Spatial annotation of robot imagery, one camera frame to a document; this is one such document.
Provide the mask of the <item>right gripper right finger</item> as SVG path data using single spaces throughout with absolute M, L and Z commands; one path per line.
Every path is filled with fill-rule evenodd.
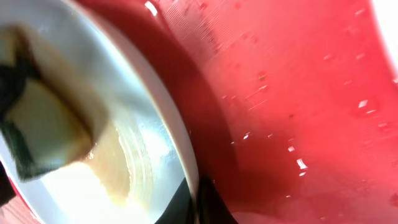
M 238 224 L 209 177 L 200 179 L 197 211 L 200 224 Z

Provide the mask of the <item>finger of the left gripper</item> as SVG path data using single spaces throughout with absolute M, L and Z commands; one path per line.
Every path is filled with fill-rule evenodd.
M 0 164 L 0 206 L 7 204 L 16 196 L 15 191 L 6 175 L 2 164 Z

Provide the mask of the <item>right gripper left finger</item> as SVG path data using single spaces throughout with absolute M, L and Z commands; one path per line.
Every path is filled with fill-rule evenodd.
M 170 203 L 155 224 L 194 224 L 195 212 L 186 179 L 183 179 Z

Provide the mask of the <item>light blue plate bottom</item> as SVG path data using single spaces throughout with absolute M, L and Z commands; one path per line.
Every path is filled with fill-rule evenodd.
M 1 163 L 42 223 L 155 223 L 186 179 L 195 212 L 198 170 L 178 109 L 145 56 L 115 26 L 73 1 L 2 1 L 1 27 L 32 29 L 82 76 L 109 121 L 82 159 L 38 179 Z

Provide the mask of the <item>light blue plate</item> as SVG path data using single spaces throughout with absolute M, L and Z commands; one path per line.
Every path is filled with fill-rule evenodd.
M 155 223 L 186 179 L 195 212 L 198 170 L 178 109 L 145 56 L 115 26 L 73 1 L 2 1 L 1 27 L 32 29 L 82 76 L 109 121 L 82 159 L 38 179 L 1 163 L 42 223 Z
M 371 0 L 371 4 L 388 61 L 397 78 L 397 0 Z

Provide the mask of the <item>green yellow sponge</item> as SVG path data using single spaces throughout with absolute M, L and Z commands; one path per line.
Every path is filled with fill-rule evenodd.
M 84 158 L 109 115 L 82 76 L 28 27 L 1 27 L 1 134 L 26 182 Z

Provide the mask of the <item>light blue plate top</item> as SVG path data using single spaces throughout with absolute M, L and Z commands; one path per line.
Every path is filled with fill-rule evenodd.
M 397 78 L 397 0 L 371 0 L 371 4 L 388 61 Z

